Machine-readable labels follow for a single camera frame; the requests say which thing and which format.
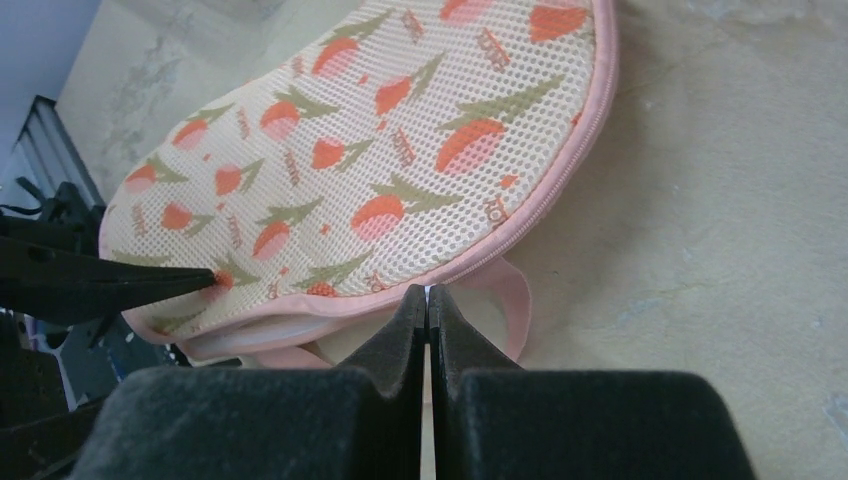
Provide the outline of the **floral mesh laundry bag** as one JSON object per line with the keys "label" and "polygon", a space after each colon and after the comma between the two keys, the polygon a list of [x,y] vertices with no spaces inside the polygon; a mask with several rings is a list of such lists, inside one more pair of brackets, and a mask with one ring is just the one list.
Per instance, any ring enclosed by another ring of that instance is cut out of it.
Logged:
{"label": "floral mesh laundry bag", "polygon": [[592,146],[617,73],[610,1],[366,1],[125,178],[101,256],[216,284],[124,318],[195,360],[314,367],[309,343],[459,280],[501,298],[517,359],[532,300],[505,252]]}

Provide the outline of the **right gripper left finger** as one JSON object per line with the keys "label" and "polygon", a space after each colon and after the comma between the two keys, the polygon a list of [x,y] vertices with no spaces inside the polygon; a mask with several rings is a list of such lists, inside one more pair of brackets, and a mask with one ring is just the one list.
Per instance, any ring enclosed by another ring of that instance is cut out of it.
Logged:
{"label": "right gripper left finger", "polygon": [[330,369],[161,367],[105,401],[75,479],[416,479],[425,290]]}

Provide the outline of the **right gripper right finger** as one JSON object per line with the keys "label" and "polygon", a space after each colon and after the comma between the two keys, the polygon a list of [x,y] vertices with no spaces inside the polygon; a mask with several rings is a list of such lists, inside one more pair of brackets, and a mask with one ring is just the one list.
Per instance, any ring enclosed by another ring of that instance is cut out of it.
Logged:
{"label": "right gripper right finger", "polygon": [[428,293],[440,479],[751,479],[721,396],[687,372],[525,370]]}

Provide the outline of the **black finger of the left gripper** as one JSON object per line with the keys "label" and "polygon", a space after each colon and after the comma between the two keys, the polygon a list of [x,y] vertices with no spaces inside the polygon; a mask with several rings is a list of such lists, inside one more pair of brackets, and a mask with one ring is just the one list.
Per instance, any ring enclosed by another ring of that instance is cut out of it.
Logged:
{"label": "black finger of the left gripper", "polygon": [[1,239],[1,306],[70,326],[213,286],[209,269],[148,267]]}

